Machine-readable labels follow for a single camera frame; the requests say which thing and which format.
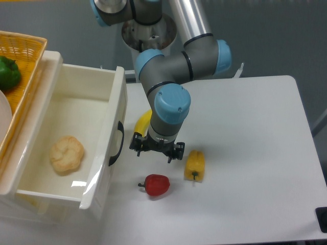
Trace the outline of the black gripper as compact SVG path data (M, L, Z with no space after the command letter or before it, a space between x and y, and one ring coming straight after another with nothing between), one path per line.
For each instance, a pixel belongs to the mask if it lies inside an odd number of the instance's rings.
M156 141L150 136L143 137L141 133L134 132L129 149L134 150L138 157L142 151L160 152L166 155L168 157L168 163L171 163L172 160L183 159L185 143L175 143L175 141L166 142L164 140Z

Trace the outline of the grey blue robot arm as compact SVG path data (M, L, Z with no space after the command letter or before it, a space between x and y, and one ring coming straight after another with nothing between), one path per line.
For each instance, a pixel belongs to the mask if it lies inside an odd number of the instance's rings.
M214 38L200 1L170 1L173 26L168 27L161 1L91 1L101 26L124 23L124 42L138 51L134 62L152 114L147 134L135 132L130 148L161 152L182 159L185 144L176 138L190 110L183 84L213 76L231 66L231 51Z

